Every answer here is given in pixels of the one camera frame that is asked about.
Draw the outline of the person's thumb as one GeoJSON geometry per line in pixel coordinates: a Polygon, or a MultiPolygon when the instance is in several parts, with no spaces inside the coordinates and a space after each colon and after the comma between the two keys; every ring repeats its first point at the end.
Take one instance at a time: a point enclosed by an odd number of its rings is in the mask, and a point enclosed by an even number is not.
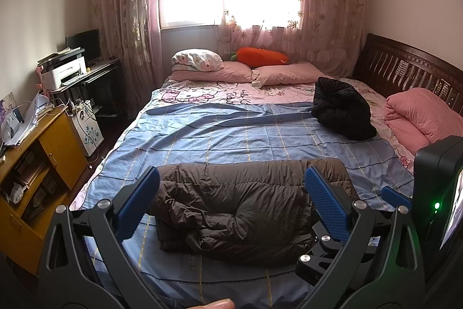
{"type": "Polygon", "coordinates": [[[198,305],[195,307],[191,307],[188,309],[235,309],[235,303],[227,298],[227,299],[220,299],[211,303],[206,303],[202,305],[198,305]]]}

